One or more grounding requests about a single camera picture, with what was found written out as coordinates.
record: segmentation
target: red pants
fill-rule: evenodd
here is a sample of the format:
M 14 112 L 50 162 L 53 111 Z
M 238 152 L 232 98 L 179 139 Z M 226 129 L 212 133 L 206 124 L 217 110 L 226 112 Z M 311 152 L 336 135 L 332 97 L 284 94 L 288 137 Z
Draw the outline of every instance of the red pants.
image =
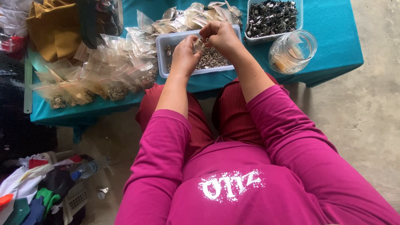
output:
M 275 78 L 267 75 L 275 84 L 278 84 Z M 156 109 L 163 87 L 164 85 L 155 84 L 152 88 L 145 90 L 145 96 L 135 117 L 142 128 L 142 132 L 146 129 Z M 200 104 L 189 92 L 188 108 L 188 120 L 192 129 L 190 131 L 191 140 L 185 150 L 185 162 L 215 142 Z M 225 85 L 218 95 L 212 111 L 212 122 L 224 141 L 242 141 L 252 145 L 264 146 L 260 132 L 247 111 L 243 92 L 237 78 Z

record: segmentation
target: gray floor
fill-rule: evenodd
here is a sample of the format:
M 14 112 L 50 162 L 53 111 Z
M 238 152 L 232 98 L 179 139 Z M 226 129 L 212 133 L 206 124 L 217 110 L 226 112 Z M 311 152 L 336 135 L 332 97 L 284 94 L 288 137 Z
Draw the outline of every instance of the gray floor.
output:
M 312 89 L 302 84 L 288 89 L 341 156 L 400 211 L 400 0 L 352 0 L 352 6 L 365 64 Z M 213 103 L 213 99 L 201 101 L 208 117 Z M 75 149 L 112 158 L 110 170 L 86 182 L 91 198 L 86 223 L 114 221 L 141 137 L 136 111 L 101 118 L 79 145 L 72 144 L 71 129 L 58 130 L 60 151 Z M 100 200 L 97 186 L 113 189 Z

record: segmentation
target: plastic water bottle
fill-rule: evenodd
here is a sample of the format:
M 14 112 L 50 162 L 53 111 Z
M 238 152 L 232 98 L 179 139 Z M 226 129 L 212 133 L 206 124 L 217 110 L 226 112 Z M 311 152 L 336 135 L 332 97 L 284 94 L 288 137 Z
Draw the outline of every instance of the plastic water bottle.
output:
M 93 174 L 97 173 L 98 171 L 108 167 L 109 165 L 110 165 L 110 158 L 103 156 L 99 160 L 93 160 L 79 166 L 75 172 L 71 173 L 71 178 L 73 181 L 76 181 L 79 178 L 86 179 L 92 176 Z

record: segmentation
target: teal tablecloth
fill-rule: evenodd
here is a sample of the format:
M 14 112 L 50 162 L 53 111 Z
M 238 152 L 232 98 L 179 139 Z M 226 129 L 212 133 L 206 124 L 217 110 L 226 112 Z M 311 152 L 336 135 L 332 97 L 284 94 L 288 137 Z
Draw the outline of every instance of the teal tablecloth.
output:
M 184 10 L 194 1 L 123 0 L 124 26 L 137 26 L 137 9 L 155 21 L 161 18 L 166 9 L 177 6 L 178 9 Z M 197 2 L 208 4 L 210 1 L 199 0 Z M 229 3 L 243 12 L 242 22 L 246 24 L 247 1 L 230 0 Z M 313 87 L 354 70 L 364 63 L 350 0 L 304 0 L 303 29 L 315 35 L 318 41 L 318 49 L 308 66 L 294 75 L 282 75 L 271 70 L 268 65 L 268 50 L 272 42 L 255 46 L 247 46 L 246 43 L 244 45 L 263 69 L 274 76 L 281 84 L 303 82 L 308 87 Z M 36 70 L 44 70 L 40 64 L 41 56 L 37 52 L 29 51 L 29 57 Z M 207 98 L 234 78 L 236 78 L 234 70 L 196 75 L 190 78 L 187 89 L 190 92 L 197 93 L 199 98 Z M 157 83 L 164 84 L 165 79 L 159 77 Z M 50 110 L 49 105 L 36 93 L 33 93 L 31 121 L 45 125 L 82 128 L 95 123 L 100 115 L 128 110 L 133 104 L 139 103 L 142 97 L 143 93 L 129 94 L 124 100 L 110 102 L 104 101 L 98 96 L 92 104 Z

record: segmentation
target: pink long-sleeve shirt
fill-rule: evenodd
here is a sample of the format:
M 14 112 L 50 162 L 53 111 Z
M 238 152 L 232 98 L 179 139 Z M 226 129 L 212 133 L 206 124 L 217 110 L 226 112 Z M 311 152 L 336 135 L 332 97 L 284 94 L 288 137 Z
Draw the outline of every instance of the pink long-sleeve shirt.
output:
M 218 139 L 186 164 L 188 120 L 154 112 L 115 224 L 400 224 L 285 91 L 247 104 L 265 149 Z

